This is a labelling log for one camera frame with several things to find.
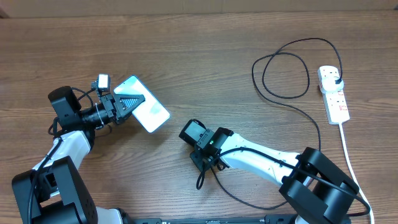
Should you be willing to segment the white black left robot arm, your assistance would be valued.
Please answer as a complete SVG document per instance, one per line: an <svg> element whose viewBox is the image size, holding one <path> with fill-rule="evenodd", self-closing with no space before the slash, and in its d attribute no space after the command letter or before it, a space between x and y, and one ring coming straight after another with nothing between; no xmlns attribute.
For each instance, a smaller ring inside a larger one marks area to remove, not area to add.
<svg viewBox="0 0 398 224"><path fill-rule="evenodd" d="M83 110L70 86L48 98L57 114L49 132L53 147L34 168L16 175L12 189L24 223L132 223L120 208L97 207L78 168L92 150L95 131L121 124L145 101L142 94L100 96L100 104Z"/></svg>

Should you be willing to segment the smartphone with teal screen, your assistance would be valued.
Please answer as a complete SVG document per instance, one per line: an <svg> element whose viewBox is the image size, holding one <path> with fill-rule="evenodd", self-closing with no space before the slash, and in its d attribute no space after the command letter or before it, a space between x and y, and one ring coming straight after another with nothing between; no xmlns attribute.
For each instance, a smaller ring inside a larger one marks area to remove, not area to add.
<svg viewBox="0 0 398 224"><path fill-rule="evenodd" d="M131 76L114 89L115 94L144 95L145 101L132 111L132 115L147 132L153 133L169 118L170 113L136 76Z"/></svg>

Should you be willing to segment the white charger plug adapter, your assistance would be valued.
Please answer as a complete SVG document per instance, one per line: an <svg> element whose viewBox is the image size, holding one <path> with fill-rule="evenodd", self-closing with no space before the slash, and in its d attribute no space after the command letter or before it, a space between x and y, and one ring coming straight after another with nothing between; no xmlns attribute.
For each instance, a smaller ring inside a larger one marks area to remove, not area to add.
<svg viewBox="0 0 398 224"><path fill-rule="evenodd" d="M320 80L320 91L324 94L340 91L344 88L344 81L338 77L322 77Z"/></svg>

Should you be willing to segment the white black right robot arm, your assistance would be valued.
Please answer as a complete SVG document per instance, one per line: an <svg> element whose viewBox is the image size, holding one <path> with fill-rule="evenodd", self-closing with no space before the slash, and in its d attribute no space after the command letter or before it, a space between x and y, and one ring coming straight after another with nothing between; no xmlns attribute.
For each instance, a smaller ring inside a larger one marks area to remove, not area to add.
<svg viewBox="0 0 398 224"><path fill-rule="evenodd" d="M242 169L269 180L297 212L296 223L343 223L358 185L317 149L277 151L244 139L230 129L216 131L191 119L179 137L193 146L190 157L200 170L197 188L212 167Z"/></svg>

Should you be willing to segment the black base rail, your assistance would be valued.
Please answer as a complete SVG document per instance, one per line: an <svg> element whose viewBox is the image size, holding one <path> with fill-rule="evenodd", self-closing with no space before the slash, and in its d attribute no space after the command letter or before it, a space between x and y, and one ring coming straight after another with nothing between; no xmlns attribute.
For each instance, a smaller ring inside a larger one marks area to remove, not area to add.
<svg viewBox="0 0 398 224"><path fill-rule="evenodd" d="M121 212L123 223L136 224L293 224L297 215L272 214L264 217L235 217L235 218L131 218L128 213Z"/></svg>

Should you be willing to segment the white power strip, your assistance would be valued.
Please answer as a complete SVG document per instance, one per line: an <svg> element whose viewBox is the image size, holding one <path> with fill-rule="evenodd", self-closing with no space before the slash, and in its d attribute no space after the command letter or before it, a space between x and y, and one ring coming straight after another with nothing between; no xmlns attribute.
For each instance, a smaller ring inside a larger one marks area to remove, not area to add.
<svg viewBox="0 0 398 224"><path fill-rule="evenodd" d="M338 69L330 65L321 66L317 73L319 86L322 77L340 78ZM322 93L322 96L325 104L326 115L330 124L342 124L350 119L343 90L326 94Z"/></svg>

